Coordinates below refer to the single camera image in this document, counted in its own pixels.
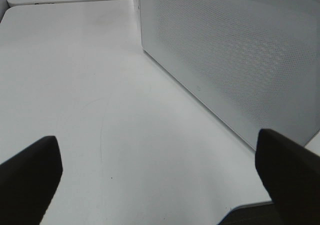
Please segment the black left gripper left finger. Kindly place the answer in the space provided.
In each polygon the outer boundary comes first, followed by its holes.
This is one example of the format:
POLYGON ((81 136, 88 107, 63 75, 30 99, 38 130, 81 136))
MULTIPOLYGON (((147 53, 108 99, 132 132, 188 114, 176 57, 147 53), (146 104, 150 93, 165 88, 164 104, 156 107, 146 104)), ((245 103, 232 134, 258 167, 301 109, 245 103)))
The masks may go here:
POLYGON ((63 174, 57 138, 42 137, 0 165, 0 223, 39 225, 63 174))

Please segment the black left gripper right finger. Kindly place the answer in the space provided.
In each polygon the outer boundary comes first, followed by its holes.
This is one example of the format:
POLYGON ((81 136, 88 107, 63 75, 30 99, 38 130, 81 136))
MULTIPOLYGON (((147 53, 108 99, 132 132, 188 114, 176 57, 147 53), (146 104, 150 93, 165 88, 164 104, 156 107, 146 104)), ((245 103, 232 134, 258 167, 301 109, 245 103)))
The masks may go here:
POLYGON ((255 168, 286 225, 320 223, 320 157, 284 135, 261 129, 255 168))

